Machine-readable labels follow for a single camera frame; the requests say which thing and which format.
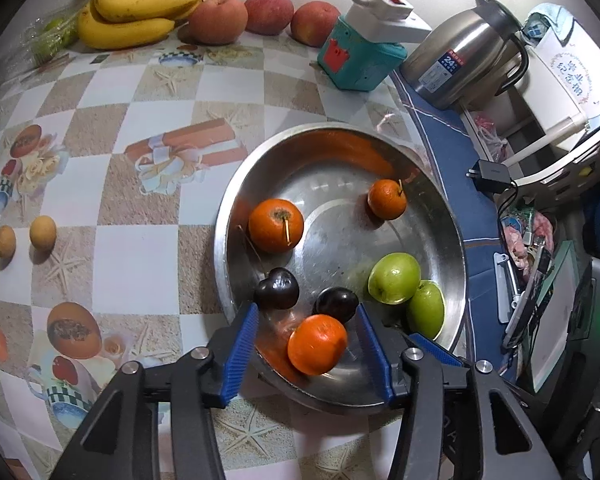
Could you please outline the peach-coloured apple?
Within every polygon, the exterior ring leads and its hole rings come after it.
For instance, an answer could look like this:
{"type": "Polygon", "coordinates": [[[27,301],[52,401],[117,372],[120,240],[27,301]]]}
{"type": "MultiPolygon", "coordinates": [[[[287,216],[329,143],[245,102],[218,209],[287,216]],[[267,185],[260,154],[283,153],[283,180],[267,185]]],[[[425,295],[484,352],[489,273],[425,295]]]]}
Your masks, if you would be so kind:
{"type": "Polygon", "coordinates": [[[224,46],[246,29],[248,12],[240,0],[204,0],[189,15],[187,38],[196,44],[224,46]]]}

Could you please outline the brown longan lower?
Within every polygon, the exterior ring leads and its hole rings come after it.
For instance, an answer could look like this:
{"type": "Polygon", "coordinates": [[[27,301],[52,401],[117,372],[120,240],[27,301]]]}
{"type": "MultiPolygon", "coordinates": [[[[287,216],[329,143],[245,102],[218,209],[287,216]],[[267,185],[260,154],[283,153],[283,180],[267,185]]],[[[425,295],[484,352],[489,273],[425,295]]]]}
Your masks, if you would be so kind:
{"type": "Polygon", "coordinates": [[[0,258],[10,259],[16,250],[15,231],[10,226],[0,226],[0,258]]]}

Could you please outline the black power adapter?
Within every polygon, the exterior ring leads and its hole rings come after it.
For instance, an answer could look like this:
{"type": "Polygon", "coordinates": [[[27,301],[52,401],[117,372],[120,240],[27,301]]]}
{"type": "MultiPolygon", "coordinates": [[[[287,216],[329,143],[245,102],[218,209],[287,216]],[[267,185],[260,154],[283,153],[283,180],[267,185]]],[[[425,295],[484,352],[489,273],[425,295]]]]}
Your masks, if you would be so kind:
{"type": "Polygon", "coordinates": [[[483,194],[502,194],[512,187],[508,168],[499,162],[478,159],[466,172],[466,177],[474,182],[478,192],[483,194]]]}

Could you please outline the large steel basin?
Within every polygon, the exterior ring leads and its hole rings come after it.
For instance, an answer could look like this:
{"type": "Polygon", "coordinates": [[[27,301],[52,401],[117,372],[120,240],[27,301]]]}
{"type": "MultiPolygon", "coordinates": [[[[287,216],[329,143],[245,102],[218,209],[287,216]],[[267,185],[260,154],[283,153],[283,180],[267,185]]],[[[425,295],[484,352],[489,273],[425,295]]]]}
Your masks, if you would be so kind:
{"type": "Polygon", "coordinates": [[[254,343],[253,366],[288,399],[334,415],[379,413],[382,401],[356,339],[329,372],[309,377],[287,356],[294,328],[329,287],[352,290],[375,307],[367,290],[374,264],[392,252],[416,258],[422,276],[444,298],[444,323],[436,341],[452,349],[460,336],[467,300],[467,271],[460,229],[443,194],[410,148],[388,136],[341,122],[286,129],[260,144],[237,168],[216,217],[213,264],[219,302],[227,318],[250,300],[263,278],[258,260],[237,229],[269,198],[289,200],[302,213],[304,230],[295,248],[258,253],[265,270],[281,266],[297,279],[298,302],[289,310],[264,310],[254,343]],[[367,205],[380,179],[402,182],[407,207],[396,220],[381,220],[367,205]]]}

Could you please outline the red apple middle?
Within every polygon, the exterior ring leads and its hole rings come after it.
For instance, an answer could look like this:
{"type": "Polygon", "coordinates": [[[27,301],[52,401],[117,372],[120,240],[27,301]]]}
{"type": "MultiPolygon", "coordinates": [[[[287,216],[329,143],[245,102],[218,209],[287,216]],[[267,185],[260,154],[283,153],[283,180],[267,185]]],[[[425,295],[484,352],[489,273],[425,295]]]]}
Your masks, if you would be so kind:
{"type": "Polygon", "coordinates": [[[278,36],[294,16],[291,0],[246,0],[245,7],[246,29],[261,36],[278,36]]]}

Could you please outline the brown longan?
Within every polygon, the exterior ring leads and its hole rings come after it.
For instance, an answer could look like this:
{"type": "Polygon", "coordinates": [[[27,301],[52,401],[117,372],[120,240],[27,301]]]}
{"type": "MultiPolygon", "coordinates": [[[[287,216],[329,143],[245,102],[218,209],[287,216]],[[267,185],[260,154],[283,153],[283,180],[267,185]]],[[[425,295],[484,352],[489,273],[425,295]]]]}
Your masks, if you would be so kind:
{"type": "Polygon", "coordinates": [[[30,225],[30,242],[39,252],[50,252],[56,242],[57,226],[49,216],[38,216],[30,225]]]}
{"type": "Polygon", "coordinates": [[[15,231],[10,226],[0,226],[0,258],[10,259],[16,250],[15,231]]]}

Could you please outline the pink snack bag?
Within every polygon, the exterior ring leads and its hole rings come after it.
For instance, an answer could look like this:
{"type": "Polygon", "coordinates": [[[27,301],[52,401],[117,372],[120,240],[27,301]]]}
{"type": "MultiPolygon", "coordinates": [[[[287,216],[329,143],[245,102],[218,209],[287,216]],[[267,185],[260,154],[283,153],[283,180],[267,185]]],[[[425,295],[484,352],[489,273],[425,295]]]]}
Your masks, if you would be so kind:
{"type": "Polygon", "coordinates": [[[509,259],[526,284],[540,247],[554,254],[554,226],[533,207],[509,207],[501,218],[509,259]]]}

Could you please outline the red apple right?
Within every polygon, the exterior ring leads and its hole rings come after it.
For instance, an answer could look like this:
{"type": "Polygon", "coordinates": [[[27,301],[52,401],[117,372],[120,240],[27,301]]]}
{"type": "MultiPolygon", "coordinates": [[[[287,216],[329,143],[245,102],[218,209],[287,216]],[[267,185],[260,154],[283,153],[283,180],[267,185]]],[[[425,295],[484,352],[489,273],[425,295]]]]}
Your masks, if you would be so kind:
{"type": "Polygon", "coordinates": [[[309,47],[320,48],[332,32],[340,11],[325,1],[311,1],[294,11],[291,37],[309,47]]]}

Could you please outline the orange tangerine with stem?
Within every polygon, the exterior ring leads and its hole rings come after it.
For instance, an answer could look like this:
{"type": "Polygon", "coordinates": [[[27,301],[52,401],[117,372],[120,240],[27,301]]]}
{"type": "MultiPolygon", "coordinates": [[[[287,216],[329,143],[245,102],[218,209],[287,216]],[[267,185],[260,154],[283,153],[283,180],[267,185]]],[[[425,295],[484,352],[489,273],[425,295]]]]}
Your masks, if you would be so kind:
{"type": "Polygon", "coordinates": [[[254,246],[267,254],[282,254],[301,240],[304,219],[289,200],[269,198],[251,211],[248,233],[254,246]]]}

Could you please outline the white plastic chair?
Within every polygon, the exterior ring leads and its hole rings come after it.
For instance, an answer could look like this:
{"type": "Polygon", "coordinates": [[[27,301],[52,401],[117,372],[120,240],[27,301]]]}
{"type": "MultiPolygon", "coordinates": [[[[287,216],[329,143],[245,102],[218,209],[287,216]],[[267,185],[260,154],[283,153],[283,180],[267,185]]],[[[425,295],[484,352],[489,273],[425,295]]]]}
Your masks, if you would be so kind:
{"type": "Polygon", "coordinates": [[[575,200],[600,181],[600,47],[557,3],[533,8],[521,32],[529,67],[513,87],[495,93],[520,64],[507,49],[460,100],[460,117],[479,155],[471,112],[492,118],[513,155],[505,165],[526,200],[553,207],[575,200]]]}

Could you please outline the red apple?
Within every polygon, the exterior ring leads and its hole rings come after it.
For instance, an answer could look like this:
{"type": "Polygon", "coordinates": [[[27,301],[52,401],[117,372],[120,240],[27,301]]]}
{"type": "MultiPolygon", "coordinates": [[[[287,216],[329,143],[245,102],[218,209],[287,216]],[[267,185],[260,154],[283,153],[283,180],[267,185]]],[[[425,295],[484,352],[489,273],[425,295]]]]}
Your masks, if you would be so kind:
{"type": "Polygon", "coordinates": [[[320,48],[332,32],[340,11],[325,1],[311,1],[294,11],[291,37],[309,47],[320,48]]]}
{"type": "Polygon", "coordinates": [[[246,29],[261,36],[278,36],[294,16],[291,0],[246,0],[245,7],[246,29]]]}

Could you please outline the steel thermos kettle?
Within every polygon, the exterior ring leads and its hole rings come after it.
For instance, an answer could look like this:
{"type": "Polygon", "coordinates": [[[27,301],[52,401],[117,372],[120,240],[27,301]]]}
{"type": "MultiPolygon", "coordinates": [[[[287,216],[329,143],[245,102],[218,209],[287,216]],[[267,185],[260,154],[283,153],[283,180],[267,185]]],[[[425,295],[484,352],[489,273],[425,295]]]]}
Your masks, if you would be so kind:
{"type": "Polygon", "coordinates": [[[498,0],[475,2],[430,32],[400,66],[412,89],[439,110],[450,107],[470,84],[489,73],[509,44],[519,52],[520,64],[495,93],[499,96],[513,87],[528,70],[529,55],[518,37],[520,21],[498,0]]]}

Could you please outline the dark cherry with stem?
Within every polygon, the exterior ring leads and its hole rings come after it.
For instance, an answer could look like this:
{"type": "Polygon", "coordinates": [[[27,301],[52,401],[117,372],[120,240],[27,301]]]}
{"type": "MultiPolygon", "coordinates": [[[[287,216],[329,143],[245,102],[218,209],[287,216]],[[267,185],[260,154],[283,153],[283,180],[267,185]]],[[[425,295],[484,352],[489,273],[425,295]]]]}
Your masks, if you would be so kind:
{"type": "Polygon", "coordinates": [[[289,310],[299,300],[300,287],[297,279],[289,270],[276,266],[265,270],[262,258],[256,246],[249,239],[246,230],[242,226],[237,229],[242,233],[242,239],[251,248],[253,255],[258,260],[259,270],[263,275],[253,291],[253,302],[260,310],[289,310]]]}

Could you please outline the orange tangerine small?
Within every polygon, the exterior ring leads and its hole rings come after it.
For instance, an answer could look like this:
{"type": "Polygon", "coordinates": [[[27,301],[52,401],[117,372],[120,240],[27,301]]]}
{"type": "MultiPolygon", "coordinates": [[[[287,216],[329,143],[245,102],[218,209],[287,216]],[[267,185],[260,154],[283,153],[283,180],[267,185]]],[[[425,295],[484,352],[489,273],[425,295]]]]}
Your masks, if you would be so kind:
{"type": "Polygon", "coordinates": [[[332,370],[348,346],[343,324],[326,314],[305,318],[290,335],[287,356],[301,373],[318,376],[332,370]]]}

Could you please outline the yellow banana middle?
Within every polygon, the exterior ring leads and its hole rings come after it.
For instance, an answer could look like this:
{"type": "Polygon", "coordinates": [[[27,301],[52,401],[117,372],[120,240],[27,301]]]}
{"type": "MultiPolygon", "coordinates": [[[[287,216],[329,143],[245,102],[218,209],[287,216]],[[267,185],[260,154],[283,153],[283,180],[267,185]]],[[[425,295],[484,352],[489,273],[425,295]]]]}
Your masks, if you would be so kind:
{"type": "Polygon", "coordinates": [[[199,0],[93,0],[108,22],[129,23],[150,18],[173,18],[199,0]]]}

